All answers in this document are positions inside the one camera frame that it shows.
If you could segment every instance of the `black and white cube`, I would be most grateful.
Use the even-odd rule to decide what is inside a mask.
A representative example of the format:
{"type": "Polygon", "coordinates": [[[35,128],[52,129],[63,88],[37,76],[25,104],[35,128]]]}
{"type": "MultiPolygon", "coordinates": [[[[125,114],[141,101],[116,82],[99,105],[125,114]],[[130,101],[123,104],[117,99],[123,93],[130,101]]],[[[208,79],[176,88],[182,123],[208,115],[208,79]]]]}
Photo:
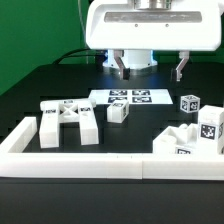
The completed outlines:
{"type": "Polygon", "coordinates": [[[200,109],[200,98],[194,95],[181,97],[180,109],[186,113],[194,113],[200,109]]]}
{"type": "Polygon", "coordinates": [[[206,154],[220,154],[224,146],[224,108],[204,106],[198,114],[197,148],[206,154]]]}
{"type": "Polygon", "coordinates": [[[128,100],[115,100],[107,108],[107,121],[113,123],[122,123],[129,114],[128,100]]]}

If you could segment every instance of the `white h-shaped block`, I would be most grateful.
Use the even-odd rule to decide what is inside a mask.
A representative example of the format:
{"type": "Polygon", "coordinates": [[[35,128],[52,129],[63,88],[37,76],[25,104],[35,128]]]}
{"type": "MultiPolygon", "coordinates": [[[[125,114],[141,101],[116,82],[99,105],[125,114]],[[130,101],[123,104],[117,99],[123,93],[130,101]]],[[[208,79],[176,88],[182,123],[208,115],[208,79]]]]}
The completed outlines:
{"type": "Polygon", "coordinates": [[[60,123],[71,122],[79,122],[80,124],[82,145],[98,144],[98,127],[93,111],[95,106],[96,102],[92,99],[41,102],[40,108],[43,111],[39,131],[41,148],[59,147],[60,123]]]}

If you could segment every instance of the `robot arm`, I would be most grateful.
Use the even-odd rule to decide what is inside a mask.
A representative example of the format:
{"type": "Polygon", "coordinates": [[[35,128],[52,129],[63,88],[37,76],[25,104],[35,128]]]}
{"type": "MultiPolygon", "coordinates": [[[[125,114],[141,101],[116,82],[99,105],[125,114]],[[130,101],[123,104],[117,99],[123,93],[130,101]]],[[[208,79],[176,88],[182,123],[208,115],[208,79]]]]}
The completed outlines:
{"type": "MultiPolygon", "coordinates": [[[[92,49],[180,51],[179,81],[190,51],[220,46],[223,11],[224,0],[95,0],[86,41],[92,49]]],[[[129,68],[122,57],[115,61],[129,68]]]]}

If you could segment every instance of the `white block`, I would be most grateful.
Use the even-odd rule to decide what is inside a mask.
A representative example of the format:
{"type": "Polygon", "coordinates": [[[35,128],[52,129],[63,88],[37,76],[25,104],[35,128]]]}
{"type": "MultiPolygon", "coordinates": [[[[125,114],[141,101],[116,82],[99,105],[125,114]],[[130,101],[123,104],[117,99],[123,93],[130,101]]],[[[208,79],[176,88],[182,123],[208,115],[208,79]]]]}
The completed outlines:
{"type": "Polygon", "coordinates": [[[192,154],[195,152],[197,143],[196,124],[189,126],[168,126],[156,139],[153,140],[153,153],[167,154],[192,154]]]}
{"type": "Polygon", "coordinates": [[[25,117],[0,145],[0,153],[21,153],[37,132],[35,117],[25,117]]]}
{"type": "Polygon", "coordinates": [[[107,121],[113,123],[122,123],[129,114],[128,100],[115,100],[107,108],[107,121]]]}
{"type": "Polygon", "coordinates": [[[187,113],[197,112],[200,109],[200,98],[194,95],[182,96],[180,109],[187,113]]]}
{"type": "Polygon", "coordinates": [[[198,115],[198,153],[220,154],[223,141],[224,108],[204,106],[198,115]]]}
{"type": "Polygon", "coordinates": [[[45,104],[39,131],[41,148],[59,147],[59,114],[58,102],[45,104]]]}
{"type": "Polygon", "coordinates": [[[78,112],[81,144],[99,144],[98,127],[92,104],[89,101],[80,102],[78,112]]]}
{"type": "Polygon", "coordinates": [[[108,179],[142,179],[142,154],[108,154],[108,179]]]}

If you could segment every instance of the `black table surface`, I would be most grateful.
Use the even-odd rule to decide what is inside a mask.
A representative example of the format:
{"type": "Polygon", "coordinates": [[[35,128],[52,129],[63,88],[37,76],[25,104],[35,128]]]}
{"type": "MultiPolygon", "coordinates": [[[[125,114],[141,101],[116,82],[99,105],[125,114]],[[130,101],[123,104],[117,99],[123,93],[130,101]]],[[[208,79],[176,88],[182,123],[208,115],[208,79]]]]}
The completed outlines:
{"type": "MultiPolygon", "coordinates": [[[[60,147],[41,150],[38,133],[24,153],[150,153],[168,125],[197,123],[180,111],[180,97],[195,95],[201,107],[223,107],[224,64],[188,64],[181,82],[170,81],[173,64],[129,81],[95,65],[44,65],[0,97],[0,142],[25,116],[37,117],[40,102],[86,98],[93,89],[168,89],[172,105],[130,105],[122,124],[94,109],[99,145],[81,146],[78,123],[60,128],[60,147]]],[[[0,178],[0,223],[223,223],[224,183],[179,180],[0,178]]]]}

